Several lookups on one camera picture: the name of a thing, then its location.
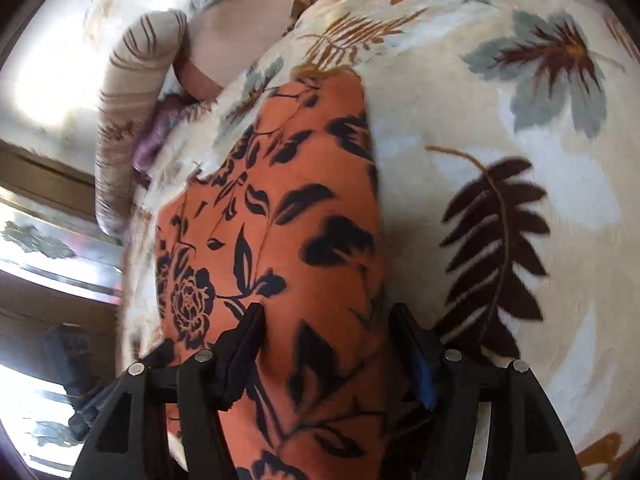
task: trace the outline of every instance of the orange floral cloth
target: orange floral cloth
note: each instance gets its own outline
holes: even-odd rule
[[[241,480],[376,478],[386,421],[377,174],[353,73],[289,82],[222,167],[158,219],[156,282],[175,363],[253,302],[267,332],[220,413]],[[178,433],[177,410],[169,412]]]

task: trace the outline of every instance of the metal pin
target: metal pin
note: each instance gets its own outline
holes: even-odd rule
[[[450,348],[449,350],[444,352],[444,358],[447,361],[457,363],[462,359],[462,352],[460,350],[454,350],[453,348]]]
[[[516,359],[513,362],[513,368],[517,372],[520,372],[521,374],[523,374],[524,372],[529,371],[529,363],[527,363],[526,361],[524,361],[522,359]]]
[[[129,373],[131,375],[140,375],[144,371],[145,371],[145,365],[143,365],[142,363],[133,363],[129,367]]]
[[[205,363],[213,357],[213,352],[209,349],[202,349],[196,354],[196,361],[199,363]]]

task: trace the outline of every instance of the silver screw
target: silver screw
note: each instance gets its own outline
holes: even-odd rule
[[[144,371],[145,371],[145,365],[143,365],[142,363],[133,363],[129,367],[129,373],[131,375],[140,375]]]
[[[209,359],[211,359],[213,357],[213,352],[211,350],[208,349],[203,349],[200,350],[197,354],[196,354],[196,361],[199,363],[205,363],[207,362]]]
[[[529,371],[529,363],[527,363],[526,361],[523,361],[522,359],[516,359],[513,362],[513,368],[517,372],[520,372],[521,374],[523,374],[524,372]]]
[[[449,350],[444,352],[444,358],[447,361],[457,363],[462,359],[462,352],[460,350],[454,350],[453,348],[450,348]]]

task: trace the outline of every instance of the orange fabric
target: orange fabric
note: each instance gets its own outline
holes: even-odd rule
[[[254,301],[267,335],[220,413],[241,480],[376,478],[383,455],[377,177],[353,73],[289,82],[220,170],[158,221],[158,302],[176,362]],[[177,413],[169,413],[178,431]]]

